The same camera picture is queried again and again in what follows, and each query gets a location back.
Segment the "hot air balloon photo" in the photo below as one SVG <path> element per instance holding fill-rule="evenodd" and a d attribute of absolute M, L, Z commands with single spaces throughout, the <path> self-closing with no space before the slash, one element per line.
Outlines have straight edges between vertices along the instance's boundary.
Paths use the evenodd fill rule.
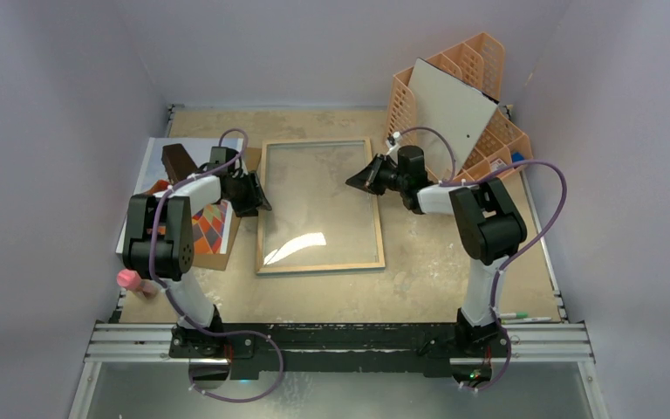
<path fill-rule="evenodd" d="M 136 194 L 163 192 L 168 184 L 186 179 L 190 174 L 199 170 L 202 164 L 208 162 L 212 147 L 220 145 L 238 151 L 242 144 L 243 139 L 237 134 L 232 134 L 223 140 L 217 138 L 152 138 L 148 142 L 134 192 Z"/>

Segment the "brown cardboard backing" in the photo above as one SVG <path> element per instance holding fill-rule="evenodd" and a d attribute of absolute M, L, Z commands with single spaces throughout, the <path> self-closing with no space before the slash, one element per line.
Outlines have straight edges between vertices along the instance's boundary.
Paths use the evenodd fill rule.
<path fill-rule="evenodd" d="M 224 271 L 240 226 L 229 203 L 208 204 L 192 216 L 193 266 Z"/>

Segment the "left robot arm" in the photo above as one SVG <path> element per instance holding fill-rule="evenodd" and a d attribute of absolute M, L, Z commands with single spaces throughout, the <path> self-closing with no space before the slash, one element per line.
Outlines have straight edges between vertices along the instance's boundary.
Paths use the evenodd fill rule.
<path fill-rule="evenodd" d="M 155 282 L 178 317 L 178 326 L 194 330 L 191 345 L 202 356 L 218 355 L 225 338 L 219 312 L 190 274 L 195 258 L 194 214 L 210 203 L 226 201 L 238 217 L 269 211 L 260 179 L 244 165 L 243 151 L 216 146 L 203 172 L 193 172 L 160 193 L 137 194 L 126 212 L 124 266 Z"/>

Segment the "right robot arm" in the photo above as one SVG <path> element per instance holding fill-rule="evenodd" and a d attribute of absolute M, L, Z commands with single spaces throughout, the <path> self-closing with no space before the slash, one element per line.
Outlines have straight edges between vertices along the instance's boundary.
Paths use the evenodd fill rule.
<path fill-rule="evenodd" d="M 428 178 L 423 150 L 409 145 L 399 148 L 396 159 L 375 155 L 345 184 L 376 196 L 395 191 L 414 214 L 454 217 L 470 258 L 467 294 L 457 312 L 455 344 L 464 354 L 478 354 L 498 334 L 505 264 L 528 235 L 503 182 L 492 178 L 474 186 L 441 186 Z"/>

